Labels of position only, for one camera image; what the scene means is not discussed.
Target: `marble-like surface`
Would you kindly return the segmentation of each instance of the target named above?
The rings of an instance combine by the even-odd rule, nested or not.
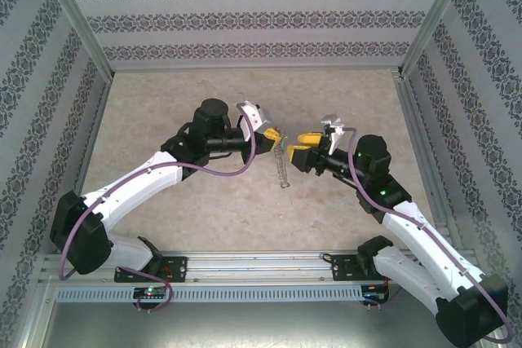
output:
[[[146,161],[192,119],[203,99],[235,104],[248,99],[268,109],[289,135],[321,130],[336,112],[360,134],[380,134],[392,154],[393,175],[430,215],[417,162],[389,71],[194,71],[117,74],[96,140],[84,192],[111,183]],[[345,135],[342,148],[347,147]],[[208,167],[234,171],[239,154]],[[273,153],[257,156],[243,175],[194,174],[133,210],[114,228],[145,236],[161,250],[239,251],[356,249],[376,235],[404,246],[358,205],[355,192],[332,178],[287,165],[282,190]]]

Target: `beige floor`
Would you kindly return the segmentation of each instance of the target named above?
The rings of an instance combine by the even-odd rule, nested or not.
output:
[[[296,140],[321,130],[336,112],[361,134],[380,134],[393,175],[429,215],[417,162],[389,71],[205,71],[117,74],[87,173],[84,192],[112,182],[146,161],[209,97],[237,120],[235,104],[262,105]],[[209,167],[233,171],[239,154]],[[145,236],[161,250],[356,249],[382,234],[402,244],[358,205],[354,191],[329,174],[288,166],[291,187],[280,189],[272,153],[256,157],[242,176],[195,174],[132,211],[114,231]]]

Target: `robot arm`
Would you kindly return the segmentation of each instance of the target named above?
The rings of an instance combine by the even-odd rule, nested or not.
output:
[[[353,155],[355,173],[373,201],[407,215],[408,220],[384,213],[364,198],[353,183],[347,152],[337,148],[344,124],[335,115],[323,118],[322,123],[322,133],[302,134],[301,145],[289,146],[292,164],[306,173],[315,169],[316,175],[329,171],[355,188],[363,210],[396,234],[420,262],[419,265],[409,260],[390,240],[378,236],[358,248],[361,270],[366,275],[386,276],[409,291],[431,311],[440,330],[456,346],[469,346],[502,326],[497,312],[470,277],[479,282],[504,314],[507,286],[497,275],[486,276],[466,260],[426,220],[411,195],[390,175],[392,158],[383,138],[368,134],[359,139]],[[448,254],[460,262],[465,273]]]
[[[192,121],[182,126],[141,166],[97,191],[83,196],[74,192],[63,195],[51,229],[51,241],[62,251],[72,227],[88,208],[94,206],[74,236],[67,254],[76,271],[84,275],[103,265],[129,267],[157,275],[161,254],[150,242],[140,237],[115,236],[111,230],[138,205],[196,171],[173,165],[175,162],[205,166],[212,159],[211,154],[223,152],[240,152],[243,161],[247,162],[252,153],[248,125],[254,131],[254,154],[271,151],[281,138],[272,128],[268,114],[248,101],[241,108],[245,116],[241,116],[237,127],[232,128],[227,104],[207,99],[195,111]]]

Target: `damask pattern wall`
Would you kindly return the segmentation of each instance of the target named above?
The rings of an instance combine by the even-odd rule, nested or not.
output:
[[[434,0],[77,0],[115,70],[398,66]]]
[[[522,0],[452,0],[410,75],[461,239],[522,346]]]
[[[57,0],[0,0],[0,346],[13,341],[107,89]]]

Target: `patterned wallpaper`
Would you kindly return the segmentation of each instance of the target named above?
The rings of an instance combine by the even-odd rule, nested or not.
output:
[[[77,0],[116,70],[398,66],[434,0]]]
[[[410,84],[466,248],[509,285],[522,346],[522,0],[452,0]]]
[[[0,0],[0,47],[0,346],[7,347],[48,247],[57,196],[79,180],[106,84],[57,0]]]

